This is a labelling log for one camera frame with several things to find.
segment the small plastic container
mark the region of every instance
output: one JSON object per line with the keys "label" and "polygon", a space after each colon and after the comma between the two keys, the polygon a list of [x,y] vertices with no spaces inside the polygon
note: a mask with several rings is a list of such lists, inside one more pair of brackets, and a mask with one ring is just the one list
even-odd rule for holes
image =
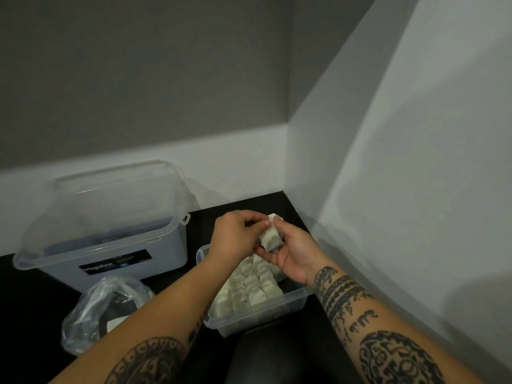
{"label": "small plastic container", "polygon": [[22,238],[17,269],[39,268],[84,292],[101,278],[137,279],[186,263],[186,185],[149,161],[58,178],[54,200]]}
{"label": "small plastic container", "polygon": [[[195,255],[195,262],[197,264],[201,263],[209,250],[209,244],[199,248]],[[227,337],[303,309],[308,296],[313,293],[311,288],[296,283],[289,278],[280,282],[279,286],[284,292],[282,296],[247,307],[243,311],[232,312],[220,318],[212,317],[210,310],[204,324],[208,329],[217,329],[221,336]]]}

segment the black table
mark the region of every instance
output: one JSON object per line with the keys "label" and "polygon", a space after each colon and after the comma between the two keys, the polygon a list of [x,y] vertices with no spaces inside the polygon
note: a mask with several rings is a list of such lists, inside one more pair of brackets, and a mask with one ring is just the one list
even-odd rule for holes
{"label": "black table", "polygon": [[[215,219],[237,209],[276,213],[306,228],[282,191],[193,212],[185,266],[144,284],[158,293],[192,269],[195,253],[210,242]],[[0,280],[2,365],[18,382],[46,383],[74,359],[61,348],[61,322],[80,294],[37,269],[13,269],[11,255],[0,258]],[[242,334],[223,338],[203,326],[178,377],[207,384],[310,381],[362,382],[314,295],[303,310]]]}

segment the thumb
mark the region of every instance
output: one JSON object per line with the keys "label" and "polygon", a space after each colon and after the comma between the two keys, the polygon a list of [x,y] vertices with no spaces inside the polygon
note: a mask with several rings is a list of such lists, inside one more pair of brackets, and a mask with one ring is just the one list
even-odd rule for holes
{"label": "thumb", "polygon": [[278,232],[283,232],[287,236],[293,236],[293,233],[298,229],[297,226],[289,224],[279,216],[274,217],[274,226]]}
{"label": "thumb", "polygon": [[249,229],[249,232],[251,232],[251,235],[257,238],[260,234],[268,230],[272,224],[268,219],[264,221],[256,222],[254,225],[249,226],[247,229]]}

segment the crumpled plastic bag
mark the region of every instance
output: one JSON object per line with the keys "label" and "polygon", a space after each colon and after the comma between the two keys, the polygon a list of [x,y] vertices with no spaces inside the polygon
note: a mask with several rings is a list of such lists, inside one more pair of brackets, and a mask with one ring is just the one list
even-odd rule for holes
{"label": "crumpled plastic bag", "polygon": [[62,321],[62,347],[79,356],[106,334],[106,323],[140,309],[155,295],[134,277],[104,277]]}

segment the forearm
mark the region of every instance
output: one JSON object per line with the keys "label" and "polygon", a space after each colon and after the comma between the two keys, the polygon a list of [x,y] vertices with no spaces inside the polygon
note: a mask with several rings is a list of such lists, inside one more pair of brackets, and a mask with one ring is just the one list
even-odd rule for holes
{"label": "forearm", "polygon": [[124,383],[136,378],[160,382],[162,377],[174,377],[209,305],[236,266],[235,259],[210,253],[75,360],[52,384]]}
{"label": "forearm", "polygon": [[467,368],[409,326],[325,256],[310,271],[329,322],[370,384],[481,383]]}

